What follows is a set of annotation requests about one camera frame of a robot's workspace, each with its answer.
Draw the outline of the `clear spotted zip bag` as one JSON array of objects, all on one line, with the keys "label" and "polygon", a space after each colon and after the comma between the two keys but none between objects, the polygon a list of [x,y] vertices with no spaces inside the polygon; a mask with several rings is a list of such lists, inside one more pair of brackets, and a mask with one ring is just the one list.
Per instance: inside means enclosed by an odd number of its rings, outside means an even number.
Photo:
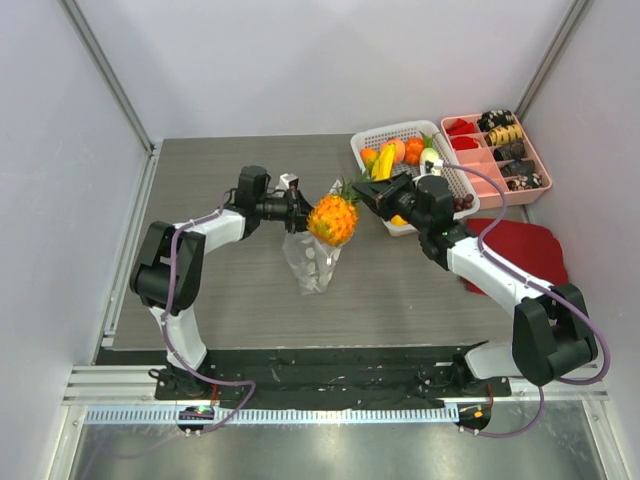
[{"label": "clear spotted zip bag", "polygon": [[283,251],[302,293],[326,291],[344,245],[338,248],[326,245],[308,230],[295,234],[287,232]]}]

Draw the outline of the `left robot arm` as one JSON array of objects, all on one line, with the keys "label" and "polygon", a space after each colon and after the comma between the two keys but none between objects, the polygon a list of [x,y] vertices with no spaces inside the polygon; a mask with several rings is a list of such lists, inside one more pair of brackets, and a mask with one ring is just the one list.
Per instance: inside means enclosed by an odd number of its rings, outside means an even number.
[{"label": "left robot arm", "polygon": [[168,364],[180,372],[179,388],[190,398],[205,397],[212,385],[251,386],[251,380],[215,379],[205,367],[208,351],[195,314],[205,256],[240,242],[263,222],[280,222],[289,233],[306,230],[311,205],[299,178],[285,173],[275,189],[263,167],[241,169],[237,186],[224,194],[213,212],[183,223],[152,223],[130,275],[130,289],[151,312],[161,331]]}]

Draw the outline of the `orange toy pineapple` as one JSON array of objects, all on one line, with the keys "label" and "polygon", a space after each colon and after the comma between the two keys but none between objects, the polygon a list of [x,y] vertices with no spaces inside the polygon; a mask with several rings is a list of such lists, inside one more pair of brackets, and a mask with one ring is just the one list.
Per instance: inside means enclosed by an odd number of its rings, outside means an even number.
[{"label": "orange toy pineapple", "polygon": [[353,179],[341,177],[329,192],[312,208],[307,217],[307,230],[319,241],[331,247],[342,247],[353,236],[360,218],[362,196],[356,183],[368,182],[370,176],[361,173]]}]

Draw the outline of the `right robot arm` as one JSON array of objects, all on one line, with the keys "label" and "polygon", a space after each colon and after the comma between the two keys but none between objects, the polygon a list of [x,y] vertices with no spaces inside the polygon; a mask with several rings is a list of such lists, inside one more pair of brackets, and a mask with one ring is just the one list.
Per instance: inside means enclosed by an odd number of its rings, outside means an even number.
[{"label": "right robot arm", "polygon": [[596,360],[602,347],[588,323],[579,289],[553,286],[504,260],[454,217],[454,200],[442,176],[360,182],[355,191],[383,220],[398,215],[413,226],[425,256],[470,281],[513,318],[508,345],[482,343],[451,371],[457,391],[472,395],[488,379],[520,376],[536,386],[570,383],[569,373]]}]

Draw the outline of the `white radish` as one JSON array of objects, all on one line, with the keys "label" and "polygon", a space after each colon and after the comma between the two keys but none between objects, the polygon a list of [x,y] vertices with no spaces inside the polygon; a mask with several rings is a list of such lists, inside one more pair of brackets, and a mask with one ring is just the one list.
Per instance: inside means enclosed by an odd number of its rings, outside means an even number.
[{"label": "white radish", "polygon": [[423,150],[423,152],[421,154],[420,164],[424,160],[441,159],[440,156],[439,156],[439,153],[434,148],[433,139],[430,136],[428,136],[428,135],[426,135],[424,133],[421,134],[421,137],[424,140],[425,149]]}]

